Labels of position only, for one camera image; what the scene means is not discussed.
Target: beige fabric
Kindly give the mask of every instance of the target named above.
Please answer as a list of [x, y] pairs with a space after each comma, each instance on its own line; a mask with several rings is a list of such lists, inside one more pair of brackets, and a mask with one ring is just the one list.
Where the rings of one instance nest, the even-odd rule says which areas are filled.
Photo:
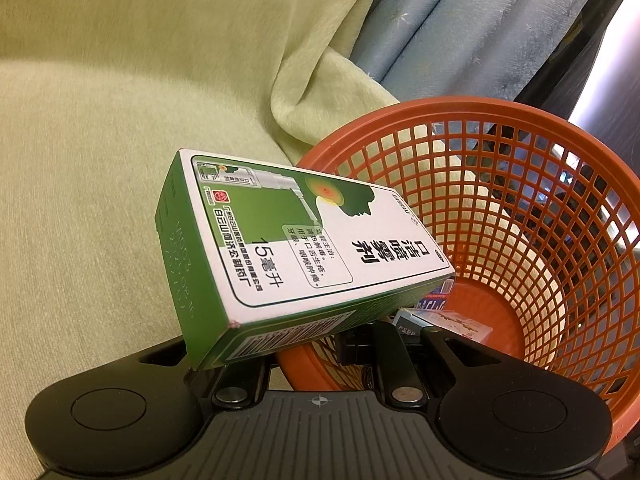
[[37, 391], [179, 333], [176, 149], [295, 162], [395, 102], [344, 57], [370, 1], [0, 0], [0, 480], [40, 471]]

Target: orange plastic basket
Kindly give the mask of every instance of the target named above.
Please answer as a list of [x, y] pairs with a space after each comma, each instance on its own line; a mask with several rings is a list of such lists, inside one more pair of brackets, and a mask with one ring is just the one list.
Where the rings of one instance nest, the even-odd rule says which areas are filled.
[[[600, 394], [609, 447], [638, 421], [640, 180], [598, 140], [524, 105], [430, 98], [347, 124], [300, 166], [398, 190], [456, 267], [447, 310]], [[278, 360], [297, 390], [362, 387], [332, 338]]]

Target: green and white box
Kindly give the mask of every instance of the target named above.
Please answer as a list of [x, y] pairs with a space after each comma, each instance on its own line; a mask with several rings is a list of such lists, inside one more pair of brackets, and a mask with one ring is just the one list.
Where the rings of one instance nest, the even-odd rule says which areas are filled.
[[191, 150], [156, 227], [194, 368], [369, 322], [454, 273], [393, 189]]

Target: gray blue velvet fabric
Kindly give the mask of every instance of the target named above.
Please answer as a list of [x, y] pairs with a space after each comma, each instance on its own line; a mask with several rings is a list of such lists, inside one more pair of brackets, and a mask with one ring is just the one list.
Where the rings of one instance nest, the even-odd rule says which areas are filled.
[[401, 101], [512, 100], [587, 0], [374, 0], [351, 60]]

